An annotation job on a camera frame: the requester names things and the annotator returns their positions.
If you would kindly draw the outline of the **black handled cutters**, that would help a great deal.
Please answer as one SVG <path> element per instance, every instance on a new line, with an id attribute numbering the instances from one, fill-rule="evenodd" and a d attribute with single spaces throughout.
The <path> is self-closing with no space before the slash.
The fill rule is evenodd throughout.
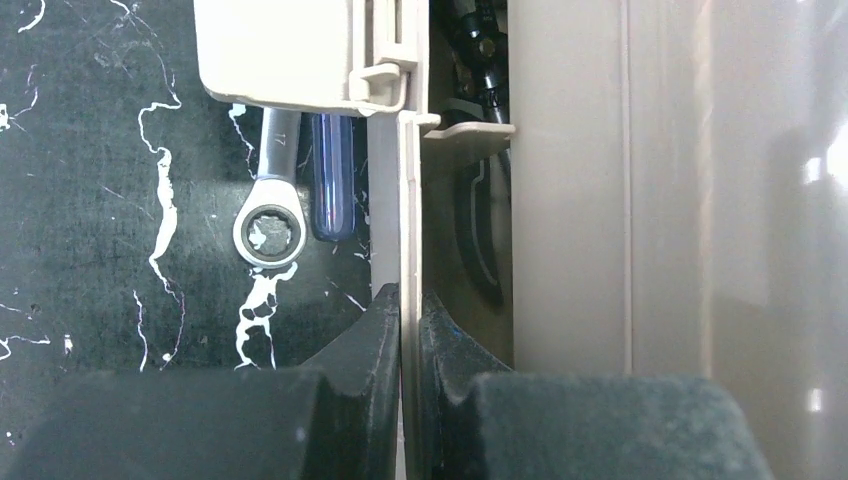
<path id="1" fill-rule="evenodd" d="M 493 1 L 433 1 L 432 19 L 452 50 L 454 93 L 482 109 L 477 116 L 446 111 L 451 126 L 462 121 L 507 124 L 509 114 L 508 36 L 501 31 Z M 490 307 L 504 306 L 492 226 L 492 160 L 473 160 L 453 175 L 454 231 L 471 285 Z"/>

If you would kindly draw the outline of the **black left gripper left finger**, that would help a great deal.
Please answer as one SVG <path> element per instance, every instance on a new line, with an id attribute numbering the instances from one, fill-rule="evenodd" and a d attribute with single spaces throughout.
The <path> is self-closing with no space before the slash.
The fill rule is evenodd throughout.
<path id="1" fill-rule="evenodd" d="M 10 479 L 391 479 L 399 292 L 277 370 L 109 371 L 63 382 Z"/>

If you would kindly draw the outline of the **beige translucent plastic toolbox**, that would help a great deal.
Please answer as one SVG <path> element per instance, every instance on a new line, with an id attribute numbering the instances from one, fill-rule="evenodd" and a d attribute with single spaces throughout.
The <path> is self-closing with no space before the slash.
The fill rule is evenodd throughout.
<path id="1" fill-rule="evenodd" d="M 509 145 L 513 360 L 690 373 L 780 479 L 847 475 L 847 5 L 511 1 L 511 122 L 440 129 L 428 1 L 198 1 L 219 101 L 366 117 L 373 276 L 422 314 L 425 165 Z"/>

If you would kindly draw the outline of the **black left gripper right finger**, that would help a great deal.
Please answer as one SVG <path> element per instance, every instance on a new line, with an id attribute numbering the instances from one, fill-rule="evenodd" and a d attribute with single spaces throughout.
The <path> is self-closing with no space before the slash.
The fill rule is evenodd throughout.
<path id="1" fill-rule="evenodd" d="M 420 323 L 436 479 L 769 479 L 739 405 L 690 376 L 510 369 L 433 293 Z"/>

